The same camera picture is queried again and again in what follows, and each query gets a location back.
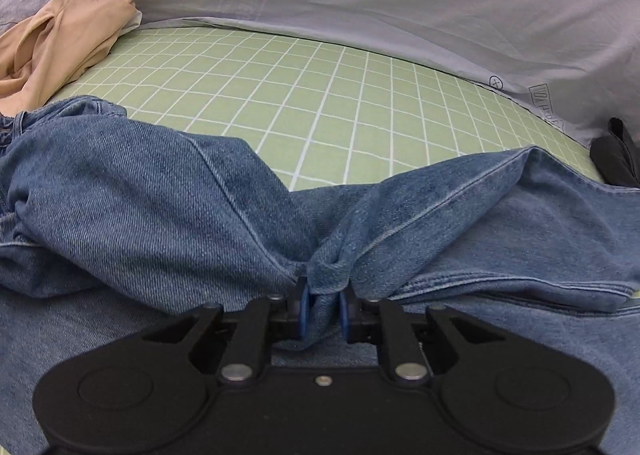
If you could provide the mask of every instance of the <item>beige shirt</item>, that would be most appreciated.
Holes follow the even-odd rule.
[[[0,114],[43,106],[103,60],[136,15],[133,0],[51,0],[0,36]]]

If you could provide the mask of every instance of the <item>green bed sheet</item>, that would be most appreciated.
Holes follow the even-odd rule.
[[[340,45],[221,28],[141,30],[54,99],[80,94],[123,105],[136,120],[241,137],[291,190],[377,182],[530,144],[599,179],[585,148],[509,99]]]

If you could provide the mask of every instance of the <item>tan fabric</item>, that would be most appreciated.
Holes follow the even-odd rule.
[[[103,60],[133,0],[51,0],[0,36],[0,114],[34,110]]]

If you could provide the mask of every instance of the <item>small screw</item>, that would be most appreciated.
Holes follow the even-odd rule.
[[[254,371],[251,367],[242,363],[231,363],[226,367],[222,367],[220,374],[228,381],[246,381],[252,376]]]
[[[428,373],[427,367],[419,363],[402,363],[396,366],[396,375],[406,381],[418,381]]]
[[[330,387],[334,380],[330,375],[318,375],[315,381],[319,387]]]

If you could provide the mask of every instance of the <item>jeans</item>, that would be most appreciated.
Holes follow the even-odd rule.
[[[308,338],[276,363],[375,362],[335,334],[349,279],[411,310],[445,300],[601,369],[617,396],[602,447],[635,455],[639,225],[640,190],[539,148],[290,193],[242,140],[127,120],[101,99],[0,118],[0,444],[45,445],[31,393],[62,359],[306,274]]]

